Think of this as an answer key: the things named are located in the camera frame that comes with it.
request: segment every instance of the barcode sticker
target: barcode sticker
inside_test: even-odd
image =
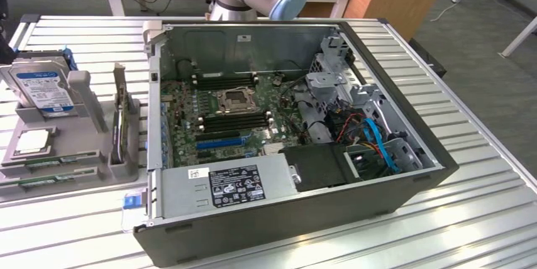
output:
[[[207,178],[208,177],[208,167],[192,168],[188,170],[188,179]]]

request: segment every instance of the blue hard drive label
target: blue hard drive label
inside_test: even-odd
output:
[[[17,73],[17,78],[37,109],[50,113],[72,110],[73,101],[56,72]]]
[[[212,205],[225,207],[264,199],[264,188],[256,165],[208,173]]]

